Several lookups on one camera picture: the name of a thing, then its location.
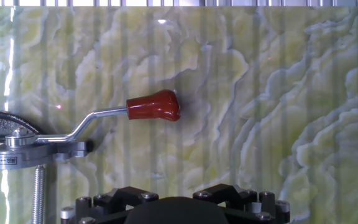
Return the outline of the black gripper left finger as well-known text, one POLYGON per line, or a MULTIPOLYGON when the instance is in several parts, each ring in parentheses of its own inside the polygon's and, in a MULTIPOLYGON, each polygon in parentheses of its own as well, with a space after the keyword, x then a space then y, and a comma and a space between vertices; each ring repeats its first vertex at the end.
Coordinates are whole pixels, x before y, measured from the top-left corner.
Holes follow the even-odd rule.
POLYGON ((135 187, 113 188, 105 194, 82 196, 60 211, 61 224, 124 223, 128 206, 136 207, 159 199, 159 195, 135 187))

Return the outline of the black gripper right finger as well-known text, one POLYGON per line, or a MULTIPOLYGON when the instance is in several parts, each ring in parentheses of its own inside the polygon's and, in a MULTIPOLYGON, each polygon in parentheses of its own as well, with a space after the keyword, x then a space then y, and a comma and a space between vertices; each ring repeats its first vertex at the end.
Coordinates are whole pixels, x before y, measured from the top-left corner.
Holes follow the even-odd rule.
POLYGON ((192 198, 215 204, 228 223, 290 223, 290 203, 276 199, 273 192, 218 184, 193 193, 192 198))

